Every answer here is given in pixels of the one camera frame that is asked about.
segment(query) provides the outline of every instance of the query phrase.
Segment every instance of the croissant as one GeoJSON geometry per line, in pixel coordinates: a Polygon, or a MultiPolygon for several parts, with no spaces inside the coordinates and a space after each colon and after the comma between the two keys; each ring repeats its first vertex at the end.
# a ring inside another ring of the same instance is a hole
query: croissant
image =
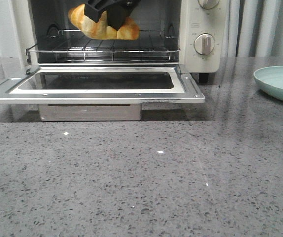
{"type": "Polygon", "coordinates": [[[70,22],[80,29],[86,36],[99,40],[136,40],[139,36],[139,27],[132,18],[126,17],[124,24],[117,31],[107,24],[107,11],[101,14],[98,22],[94,22],[84,15],[85,4],[68,11],[70,22]]]}

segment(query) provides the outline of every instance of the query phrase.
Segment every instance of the control knob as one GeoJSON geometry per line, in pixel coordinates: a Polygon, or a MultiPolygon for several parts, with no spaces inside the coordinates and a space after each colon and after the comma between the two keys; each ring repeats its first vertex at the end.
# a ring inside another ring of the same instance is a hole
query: control knob
{"type": "Polygon", "coordinates": [[[215,48],[215,39],[210,34],[201,34],[195,39],[194,48],[198,54],[207,56],[215,48]]]}
{"type": "Polygon", "coordinates": [[[198,0],[198,2],[204,9],[212,9],[218,5],[219,0],[198,0]]]}

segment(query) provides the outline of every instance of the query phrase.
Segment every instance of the plate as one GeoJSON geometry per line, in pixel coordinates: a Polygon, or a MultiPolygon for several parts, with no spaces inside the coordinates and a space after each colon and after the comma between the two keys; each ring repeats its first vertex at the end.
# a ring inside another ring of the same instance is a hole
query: plate
{"type": "Polygon", "coordinates": [[[283,101],[283,66],[258,69],[254,77],[261,90],[283,101]]]}

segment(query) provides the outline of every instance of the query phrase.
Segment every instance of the open oven door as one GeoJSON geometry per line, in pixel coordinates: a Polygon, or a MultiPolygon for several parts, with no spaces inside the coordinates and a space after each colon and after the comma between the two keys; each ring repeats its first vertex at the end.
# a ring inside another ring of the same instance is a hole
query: open oven door
{"type": "Polygon", "coordinates": [[[171,66],[38,66],[0,84],[0,104],[203,103],[191,74],[171,66]]]}

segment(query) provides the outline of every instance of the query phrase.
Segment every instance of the white curtain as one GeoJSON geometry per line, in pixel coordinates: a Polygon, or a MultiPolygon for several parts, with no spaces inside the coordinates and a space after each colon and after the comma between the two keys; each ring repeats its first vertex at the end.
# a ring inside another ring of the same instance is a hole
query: white curtain
{"type": "Polygon", "coordinates": [[[19,57],[17,32],[13,21],[13,1],[0,0],[0,57],[4,58],[19,57]]]}
{"type": "Polygon", "coordinates": [[[223,57],[283,56],[283,0],[230,0],[223,57]]]}

